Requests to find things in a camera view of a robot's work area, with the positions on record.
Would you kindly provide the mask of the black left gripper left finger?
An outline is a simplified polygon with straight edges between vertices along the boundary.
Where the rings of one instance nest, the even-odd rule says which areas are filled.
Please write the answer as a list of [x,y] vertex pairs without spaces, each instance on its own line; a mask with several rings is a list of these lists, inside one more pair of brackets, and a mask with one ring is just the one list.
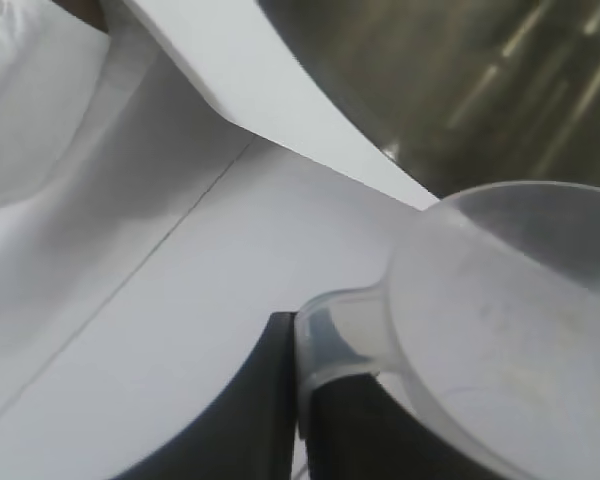
[[124,479],[289,479],[297,422],[295,315],[272,314],[236,375]]

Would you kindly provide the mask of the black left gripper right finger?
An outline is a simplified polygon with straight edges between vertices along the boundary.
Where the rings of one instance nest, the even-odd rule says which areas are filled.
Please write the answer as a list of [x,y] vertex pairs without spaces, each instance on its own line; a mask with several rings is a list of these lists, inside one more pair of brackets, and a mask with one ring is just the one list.
[[425,428],[368,371],[312,392],[307,453],[312,479],[496,479]]

